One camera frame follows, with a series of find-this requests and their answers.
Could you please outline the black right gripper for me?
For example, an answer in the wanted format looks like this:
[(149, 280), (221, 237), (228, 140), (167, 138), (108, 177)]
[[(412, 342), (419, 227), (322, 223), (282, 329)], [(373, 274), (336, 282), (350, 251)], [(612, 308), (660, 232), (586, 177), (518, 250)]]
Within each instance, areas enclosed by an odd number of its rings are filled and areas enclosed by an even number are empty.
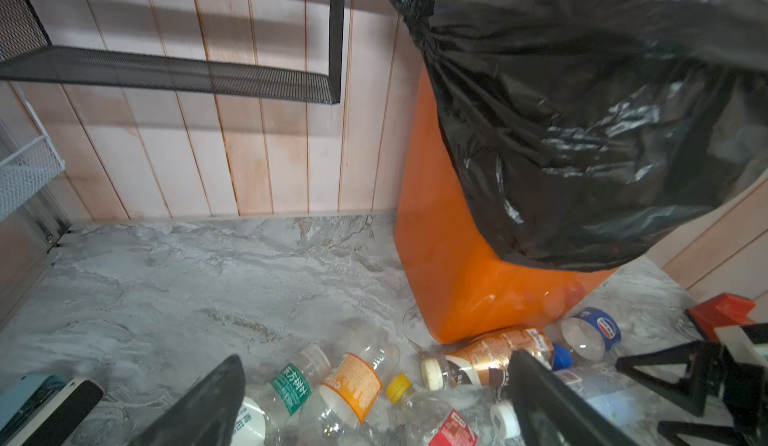
[[(755, 342), (767, 343), (767, 325), (741, 326)], [(674, 380), (650, 367), (683, 366)], [(661, 351), (619, 357), (619, 373), (696, 417), (703, 417), (707, 398), (718, 398), (730, 415), (729, 425), (660, 421), (657, 432), (672, 445), (765, 445), (767, 443), (767, 367), (735, 363), (720, 343), (693, 341)]]

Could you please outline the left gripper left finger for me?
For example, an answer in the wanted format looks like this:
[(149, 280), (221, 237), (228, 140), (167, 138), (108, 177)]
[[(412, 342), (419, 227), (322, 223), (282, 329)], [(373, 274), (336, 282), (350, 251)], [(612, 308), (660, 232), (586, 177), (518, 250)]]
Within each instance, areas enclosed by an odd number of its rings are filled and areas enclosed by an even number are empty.
[(242, 361), (232, 354), (128, 445), (230, 445), (244, 391)]

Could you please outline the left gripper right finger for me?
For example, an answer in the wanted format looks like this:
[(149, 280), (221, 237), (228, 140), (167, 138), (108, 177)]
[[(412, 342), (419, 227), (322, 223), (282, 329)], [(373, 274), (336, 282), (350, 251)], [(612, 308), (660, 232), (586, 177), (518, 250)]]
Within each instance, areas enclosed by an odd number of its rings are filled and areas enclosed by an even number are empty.
[(507, 400), (526, 445), (633, 445), (576, 392), (525, 350), (508, 363)]

